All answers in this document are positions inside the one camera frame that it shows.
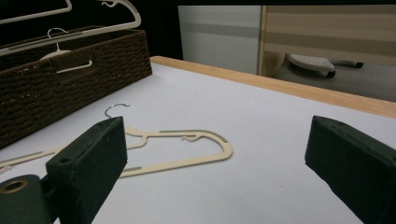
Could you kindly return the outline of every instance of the plastic hanger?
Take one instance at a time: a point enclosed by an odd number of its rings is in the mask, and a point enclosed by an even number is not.
[[[31,14],[31,15],[27,15],[27,16],[19,16],[19,17],[10,18],[10,19],[4,19],[4,20],[0,20],[0,24],[11,23],[14,21],[26,21],[26,20],[30,20],[30,19],[34,19],[34,18],[61,14],[61,13],[68,12],[68,11],[72,10],[72,4],[70,3],[70,0],[65,0],[65,1],[67,4],[67,7],[65,7],[65,8],[56,9],[56,10],[47,11],[47,12],[40,12],[40,13]]]
[[[118,105],[123,105],[123,106],[128,107],[128,105],[125,105],[125,104],[112,105],[105,111],[105,115],[108,116],[109,118],[111,118],[107,114],[107,111],[115,106],[118,106]],[[222,152],[213,154],[213,155],[209,155],[209,156],[185,159],[185,160],[181,160],[181,161],[171,161],[171,162],[166,162],[166,163],[161,163],[161,164],[155,164],[155,165],[149,165],[149,166],[143,166],[143,167],[138,166],[138,167],[125,169],[122,172],[120,178],[127,177],[127,176],[133,176],[133,175],[143,175],[143,174],[148,174],[148,173],[160,172],[160,171],[165,171],[165,170],[170,170],[170,169],[176,169],[176,168],[181,168],[181,167],[186,167],[186,166],[208,163],[208,162],[212,162],[212,161],[222,161],[222,160],[226,160],[226,159],[230,158],[231,155],[233,154],[233,148],[231,147],[231,144],[224,137],[220,136],[217,133],[213,133],[213,132],[206,131],[206,130],[174,130],[174,131],[143,132],[143,131],[139,131],[135,128],[125,126],[125,134],[142,138],[141,143],[136,144],[136,145],[129,145],[127,147],[128,150],[143,147],[148,142],[150,137],[161,137],[161,138],[163,138],[163,137],[181,137],[182,140],[187,140],[189,142],[195,142],[201,138],[209,139],[209,140],[217,143],[222,148]],[[26,162],[26,161],[32,161],[32,160],[42,158],[42,157],[45,157],[48,155],[55,155],[55,154],[59,153],[63,148],[65,148],[65,146],[56,147],[54,149],[46,150],[46,151],[40,151],[37,153],[21,156],[21,157],[6,160],[6,161],[0,161],[0,168],[12,166],[12,165]]]
[[[140,23],[142,22],[139,12],[136,10],[134,5],[132,5],[127,0],[96,0],[96,1],[102,2],[102,6],[107,6],[107,7],[114,7],[117,4],[121,4],[125,7],[127,7],[131,11],[131,13],[134,15],[134,21],[123,23],[123,24],[118,24],[118,25],[113,25],[113,26],[107,26],[107,27],[103,27],[103,28],[92,29],[92,30],[88,30],[88,31],[76,32],[76,33],[72,33],[72,34],[58,35],[53,38],[41,39],[41,40],[32,41],[32,42],[25,43],[25,44],[20,44],[17,46],[12,46],[10,48],[0,49],[0,56],[7,55],[10,53],[19,52],[19,51],[26,50],[26,49],[38,48],[38,47],[46,46],[49,44],[61,43],[66,40],[73,40],[73,39],[78,39],[78,38],[87,37],[87,36],[91,36],[91,35],[100,35],[100,34],[115,32],[115,31],[119,31],[119,30],[133,29],[133,28],[136,28],[137,26],[139,26]]]
[[[52,38],[50,36],[50,32],[53,31],[53,30],[60,30],[60,31],[66,33],[66,34],[69,33],[69,32],[67,32],[67,31],[65,31],[64,29],[61,29],[61,28],[52,28],[52,29],[49,29],[49,31],[47,32],[47,35],[48,35],[49,38]],[[70,50],[61,50],[59,48],[59,43],[56,43],[56,51],[54,51],[54,52],[52,52],[50,54],[47,54],[46,56],[44,56],[40,60],[48,59],[48,58],[51,58],[51,57],[54,57],[54,56],[57,56],[57,55],[60,55],[60,54],[64,54],[64,53],[67,53],[67,52],[70,52]],[[87,64],[84,64],[84,65],[81,65],[81,66],[72,67],[72,68],[67,68],[67,69],[64,69],[64,70],[61,70],[61,71],[57,71],[56,73],[70,72],[70,71],[73,71],[73,70],[78,70],[78,69],[81,69],[81,68],[90,67],[91,65],[92,65],[92,60],[89,60]]]

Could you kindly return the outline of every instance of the beige clothes hanger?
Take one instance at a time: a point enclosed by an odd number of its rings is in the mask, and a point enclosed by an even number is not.
[[[69,33],[69,32],[67,32],[67,31],[65,31],[64,29],[61,29],[61,28],[52,28],[52,29],[49,29],[48,32],[47,32],[47,35],[48,35],[49,38],[52,38],[50,36],[50,32],[53,31],[53,30],[60,30],[60,31],[66,33],[66,34]],[[64,54],[64,53],[67,53],[67,52],[70,52],[70,50],[61,50],[59,48],[59,43],[56,43],[56,51],[54,51],[54,52],[52,52],[50,54],[47,54],[46,56],[44,56],[40,60],[48,59],[48,58],[51,58],[51,57],[54,57],[54,56],[57,56],[57,55],[60,55],[60,54]],[[56,73],[59,74],[59,73],[64,73],[64,72],[70,72],[70,71],[78,70],[78,69],[81,69],[81,68],[90,67],[91,65],[92,65],[92,60],[89,60],[87,64],[84,64],[84,65],[81,65],[81,66],[72,67],[72,68],[67,68],[67,69],[64,69],[64,70],[60,70],[60,71],[57,71]]]
[[[76,32],[76,33],[72,33],[72,34],[58,35],[53,38],[41,39],[41,40],[33,41],[30,43],[25,43],[25,44],[20,44],[17,46],[5,48],[5,49],[0,49],[0,56],[7,55],[10,53],[19,52],[19,51],[26,50],[26,49],[38,48],[38,47],[46,46],[49,44],[61,43],[66,40],[78,39],[78,38],[87,37],[87,36],[91,36],[91,35],[100,35],[100,34],[115,32],[115,31],[119,31],[119,30],[133,29],[133,28],[136,28],[137,26],[139,26],[142,21],[140,18],[139,12],[136,10],[134,5],[132,5],[128,0],[96,0],[96,1],[102,2],[102,6],[107,6],[107,7],[114,7],[117,4],[121,4],[125,7],[127,7],[131,11],[131,13],[134,15],[134,21],[123,23],[123,24],[118,24],[118,25],[113,25],[113,26],[107,26],[107,27],[103,27],[103,28],[92,29],[92,30],[88,30],[88,31]]]
[[[112,107],[118,106],[118,105],[110,106],[105,111],[105,115],[108,116],[109,118],[111,118],[107,114],[107,111],[109,109],[111,109]],[[195,142],[201,138],[209,139],[209,140],[217,143],[221,147],[222,152],[213,154],[213,155],[209,155],[209,156],[191,158],[191,159],[186,159],[186,160],[181,160],[181,161],[171,161],[171,162],[162,163],[162,164],[129,168],[129,169],[125,169],[121,173],[120,177],[143,175],[143,174],[160,172],[160,171],[176,169],[176,168],[181,168],[181,167],[186,167],[186,166],[192,166],[192,165],[197,165],[197,164],[202,164],[202,163],[208,163],[208,162],[212,162],[212,161],[222,161],[222,160],[226,160],[226,159],[230,158],[231,155],[233,154],[233,148],[231,147],[231,144],[225,138],[223,138],[222,136],[220,136],[217,133],[212,133],[212,132],[206,131],[206,130],[142,132],[142,131],[139,131],[132,127],[125,127],[125,134],[142,138],[141,143],[136,144],[136,145],[129,145],[127,147],[128,150],[143,147],[148,142],[150,137],[181,137],[182,140],[187,140],[189,142]],[[46,150],[46,151],[40,151],[37,153],[21,156],[21,157],[6,160],[6,161],[0,161],[0,168],[12,166],[12,165],[26,162],[26,161],[32,161],[32,160],[42,158],[42,157],[45,157],[48,155],[55,155],[55,154],[59,153],[63,148],[65,148],[65,146],[57,147],[57,148],[54,148],[51,150]]]
[[[4,19],[4,20],[0,20],[0,24],[11,23],[14,21],[26,21],[26,20],[30,20],[30,19],[34,19],[34,18],[61,14],[61,13],[68,12],[68,11],[72,10],[72,4],[70,3],[70,0],[65,0],[65,1],[67,4],[67,7],[65,7],[65,8],[56,9],[56,10],[47,11],[47,12],[39,12],[36,14],[19,16],[19,17],[15,17],[15,18]]]

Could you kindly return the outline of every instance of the hanger on table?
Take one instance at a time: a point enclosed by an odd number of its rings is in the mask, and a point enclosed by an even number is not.
[[[60,31],[66,33],[66,34],[69,33],[69,32],[67,32],[67,31],[65,31],[64,29],[61,29],[61,28],[52,28],[52,29],[49,29],[49,31],[47,32],[47,35],[48,35],[49,38],[52,38],[50,36],[50,32],[53,31],[53,30],[60,30]],[[70,52],[70,50],[61,50],[59,48],[59,43],[56,43],[56,51],[54,51],[54,52],[52,52],[50,54],[47,54],[46,56],[44,56],[40,60],[48,59],[48,58],[51,58],[51,57],[54,57],[54,56],[57,56],[57,55],[60,55],[60,54],[64,54],[64,53],[67,53],[67,52]],[[70,71],[73,71],[73,70],[78,70],[78,69],[81,69],[81,68],[90,67],[91,65],[92,65],[92,60],[89,60],[87,64],[84,64],[84,65],[81,65],[81,66],[72,67],[72,68],[66,68],[64,70],[57,71],[56,73],[70,72]]]
[[[14,22],[14,21],[26,21],[26,20],[30,20],[30,19],[34,19],[34,18],[61,14],[61,13],[68,12],[68,11],[72,10],[72,4],[71,4],[70,0],[65,0],[65,1],[66,1],[66,4],[67,4],[67,7],[65,7],[65,8],[55,9],[55,10],[46,11],[46,12],[39,12],[39,13],[36,13],[36,14],[31,14],[31,15],[26,15],[26,16],[19,16],[19,17],[15,17],[15,18],[4,19],[4,20],[0,20],[0,24],[11,23],[11,22]]]
[[[105,111],[105,115],[108,118],[111,118],[107,114],[107,111],[109,109],[111,109],[115,106],[119,106],[119,105],[128,107],[128,105],[126,105],[126,104],[112,105]],[[127,176],[133,176],[133,175],[143,175],[143,174],[148,174],[148,173],[160,172],[160,171],[165,171],[165,170],[170,170],[170,169],[176,169],[176,168],[181,168],[181,167],[186,167],[186,166],[208,163],[208,162],[212,162],[212,161],[223,161],[223,160],[230,158],[231,155],[233,154],[233,148],[231,147],[231,144],[224,137],[220,136],[217,133],[213,133],[213,132],[206,131],[206,130],[173,130],[173,131],[143,132],[143,131],[139,131],[135,128],[128,127],[128,126],[125,126],[124,128],[125,128],[125,134],[142,138],[141,143],[136,144],[136,145],[127,146],[128,150],[143,147],[148,142],[150,137],[181,137],[182,140],[187,140],[189,142],[195,142],[201,138],[209,139],[209,140],[217,143],[221,147],[222,152],[213,154],[213,155],[209,155],[209,156],[191,158],[191,159],[186,159],[186,160],[181,160],[181,161],[171,161],[171,162],[166,162],[166,163],[161,163],[161,164],[155,164],[155,165],[149,165],[149,166],[143,166],[143,167],[138,166],[138,167],[125,169],[122,171],[120,178],[127,177]],[[65,146],[56,147],[54,149],[46,150],[46,151],[40,151],[37,153],[29,154],[26,156],[21,156],[21,157],[6,160],[6,161],[0,161],[0,168],[12,166],[12,165],[26,162],[26,161],[32,161],[32,160],[42,158],[42,157],[45,157],[48,155],[55,155],[55,154],[59,153],[63,148],[65,148]]]
[[[119,31],[119,30],[132,29],[132,28],[136,28],[137,26],[139,26],[142,21],[140,18],[139,12],[134,7],[134,5],[132,5],[128,0],[96,0],[96,1],[102,2],[102,6],[107,6],[107,7],[114,7],[117,4],[121,4],[125,7],[127,7],[131,11],[131,13],[134,15],[134,21],[123,23],[123,24],[118,24],[118,25],[113,25],[113,26],[96,28],[96,29],[92,29],[92,30],[88,30],[88,31],[81,31],[81,32],[76,32],[76,33],[71,33],[71,34],[66,34],[66,35],[58,35],[53,38],[36,40],[36,41],[29,42],[29,43],[20,44],[20,45],[12,46],[12,47],[5,48],[5,49],[0,49],[0,56],[7,55],[10,53],[19,52],[19,51],[26,50],[26,49],[38,48],[38,47],[46,46],[49,44],[61,43],[66,40],[73,40],[73,39],[78,39],[78,38],[87,37],[87,36],[91,36],[91,35],[100,35],[100,34],[115,32],[115,31]]]

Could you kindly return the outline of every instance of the table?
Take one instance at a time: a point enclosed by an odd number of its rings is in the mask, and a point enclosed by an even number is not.
[[[110,105],[125,103],[131,107],[109,114],[126,126],[209,130],[232,144],[233,155],[120,179],[93,223],[361,223],[304,165],[310,120],[338,119],[396,148],[396,104],[169,58],[151,62],[152,76],[0,150],[1,160],[67,144],[106,119]],[[205,140],[152,139],[128,152],[127,167],[217,150]],[[42,177],[48,159],[16,165],[0,181]]]

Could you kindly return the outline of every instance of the metal hook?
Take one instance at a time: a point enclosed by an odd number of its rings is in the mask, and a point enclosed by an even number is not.
[[[125,107],[129,107],[129,105],[126,105],[126,104],[116,104],[116,105],[111,105],[108,109],[106,109],[106,111],[105,111],[105,115],[108,117],[108,118],[110,118],[111,119],[111,116],[109,116],[108,114],[107,114],[107,111],[109,110],[109,109],[111,109],[111,108],[113,108],[114,106],[118,106],[118,105],[123,105],[123,106],[125,106]]]
[[[66,30],[62,29],[62,28],[52,28],[52,29],[49,29],[49,30],[47,31],[47,35],[48,35],[49,38],[52,38],[52,36],[50,36],[50,32],[53,31],[53,30],[60,30],[60,31],[64,32],[65,34],[68,34],[68,33],[69,33],[69,32],[67,32]],[[60,49],[59,49],[59,43],[56,43],[56,48],[57,48],[58,51],[60,50]]]

